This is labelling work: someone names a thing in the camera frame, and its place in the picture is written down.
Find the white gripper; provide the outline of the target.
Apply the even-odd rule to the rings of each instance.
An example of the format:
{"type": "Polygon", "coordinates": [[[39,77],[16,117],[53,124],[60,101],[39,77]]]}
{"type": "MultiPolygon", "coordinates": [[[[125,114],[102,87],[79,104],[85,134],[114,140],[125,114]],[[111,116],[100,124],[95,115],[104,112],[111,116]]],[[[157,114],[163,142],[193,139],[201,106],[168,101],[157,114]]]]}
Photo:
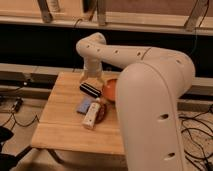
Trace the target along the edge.
{"type": "Polygon", "coordinates": [[[88,76],[97,76],[96,79],[102,85],[104,85],[104,80],[102,78],[102,64],[100,60],[94,58],[85,58],[84,59],[84,71],[81,73],[79,82],[88,79],[88,76]]]}

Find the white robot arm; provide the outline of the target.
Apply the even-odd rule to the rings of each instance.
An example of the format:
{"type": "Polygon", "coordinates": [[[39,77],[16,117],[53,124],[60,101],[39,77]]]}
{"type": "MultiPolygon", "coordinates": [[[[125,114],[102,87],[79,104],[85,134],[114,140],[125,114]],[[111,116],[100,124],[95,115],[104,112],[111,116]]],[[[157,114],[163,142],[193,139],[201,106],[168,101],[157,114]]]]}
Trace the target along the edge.
{"type": "Polygon", "coordinates": [[[102,64],[119,67],[115,105],[128,171],[187,171],[177,101],[195,67],[183,52],[109,45],[101,33],[79,40],[82,80],[102,78],[102,64]]]}

